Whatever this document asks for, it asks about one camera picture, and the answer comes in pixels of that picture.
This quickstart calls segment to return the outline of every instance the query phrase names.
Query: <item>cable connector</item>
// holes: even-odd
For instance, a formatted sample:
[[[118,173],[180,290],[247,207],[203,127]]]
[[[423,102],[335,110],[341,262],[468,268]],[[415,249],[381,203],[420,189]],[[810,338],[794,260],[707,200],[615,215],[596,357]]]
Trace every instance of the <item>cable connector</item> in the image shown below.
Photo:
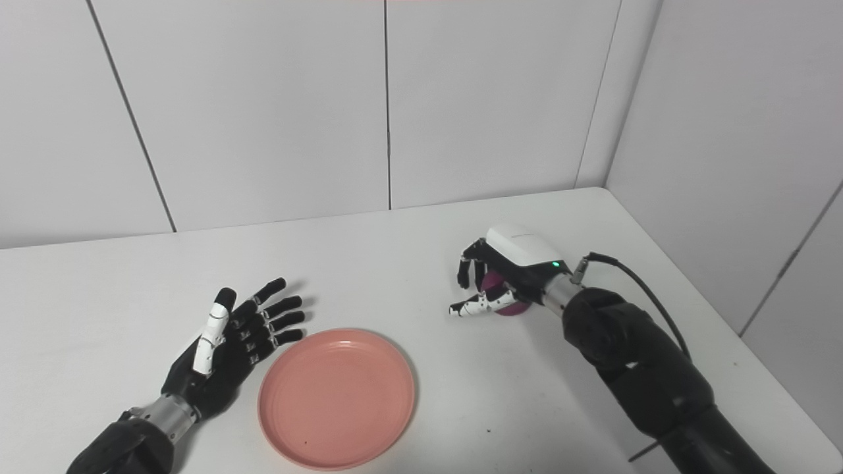
[[[582,283],[586,270],[588,270],[588,258],[583,257],[583,259],[577,264],[577,269],[574,270],[573,275],[571,275],[571,283],[575,285]]]

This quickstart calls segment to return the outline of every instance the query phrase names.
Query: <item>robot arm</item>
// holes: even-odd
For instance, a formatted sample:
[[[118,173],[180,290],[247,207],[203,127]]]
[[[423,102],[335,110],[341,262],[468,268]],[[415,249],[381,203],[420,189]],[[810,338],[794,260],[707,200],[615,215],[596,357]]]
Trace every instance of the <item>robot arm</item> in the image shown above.
[[[225,411],[255,364],[303,337],[302,299],[260,306],[286,287],[268,283],[232,311],[236,293],[220,290],[201,335],[175,360],[151,405],[132,408],[109,425],[70,465],[67,474],[169,474],[175,445],[196,423]]]
[[[495,294],[505,289],[518,301],[544,305],[560,316],[565,340],[596,368],[630,420],[659,442],[680,472],[773,474],[717,409],[713,390],[691,362],[678,330],[677,344],[647,312],[609,290],[581,284],[589,261],[616,263],[652,295],[628,268],[591,254],[571,272],[540,237],[514,226],[492,228],[466,249],[457,276],[463,288],[468,287],[466,261],[482,268],[475,279],[486,270],[503,277]],[[450,312],[463,315],[466,306],[488,300],[489,293],[454,304]],[[661,304],[657,307],[674,329]]]

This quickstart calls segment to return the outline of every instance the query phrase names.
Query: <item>black cable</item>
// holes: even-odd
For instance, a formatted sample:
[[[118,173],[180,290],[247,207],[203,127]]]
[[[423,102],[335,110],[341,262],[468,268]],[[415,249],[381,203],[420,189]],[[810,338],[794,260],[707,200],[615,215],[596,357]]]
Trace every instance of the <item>black cable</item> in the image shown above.
[[[635,283],[638,283],[638,286],[641,287],[642,290],[644,290],[644,293],[647,294],[647,297],[650,299],[650,301],[652,301],[652,303],[656,306],[658,312],[662,314],[662,317],[668,323],[670,331],[674,334],[674,337],[676,337],[676,342],[679,344],[679,348],[682,349],[682,353],[688,358],[688,360],[690,360],[690,351],[688,350],[688,345],[685,344],[685,339],[682,337],[682,333],[679,332],[679,328],[676,326],[674,319],[670,317],[668,311],[664,308],[662,302],[659,301],[658,298],[656,298],[656,294],[652,292],[652,290],[650,289],[650,287],[647,286],[646,283],[644,283],[644,280],[641,280],[641,278],[638,277],[638,275],[636,275],[636,273],[633,272],[629,267],[627,267],[623,263],[620,263],[618,259],[612,256],[591,252],[584,258],[588,261],[599,261],[600,263],[605,263],[611,265],[612,267],[617,267],[623,273],[629,275],[629,277],[632,278]]]

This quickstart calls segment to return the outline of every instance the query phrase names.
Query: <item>white wall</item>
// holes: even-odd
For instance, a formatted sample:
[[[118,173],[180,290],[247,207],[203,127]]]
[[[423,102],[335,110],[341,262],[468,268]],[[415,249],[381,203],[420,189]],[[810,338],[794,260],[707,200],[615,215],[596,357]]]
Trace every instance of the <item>white wall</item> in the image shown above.
[[[3,6],[0,247],[602,182],[658,0],[91,3],[131,109],[87,8]]]
[[[382,3],[94,6],[179,230],[388,207]]]
[[[168,232],[85,2],[0,2],[0,249]]]
[[[389,3],[393,205],[573,187],[619,4]]]
[[[843,197],[837,196],[744,334],[843,450]]]
[[[739,331],[843,178],[843,3],[664,2],[608,188]]]

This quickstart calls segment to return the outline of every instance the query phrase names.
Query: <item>pink plate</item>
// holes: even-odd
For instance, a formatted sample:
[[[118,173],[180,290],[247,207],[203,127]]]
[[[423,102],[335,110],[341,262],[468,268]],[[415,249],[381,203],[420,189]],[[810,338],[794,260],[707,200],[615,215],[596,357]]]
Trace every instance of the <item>pink plate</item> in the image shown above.
[[[339,471],[371,461],[401,436],[415,393],[395,347],[371,332],[335,329],[305,337],[275,361],[258,417],[284,457]]]

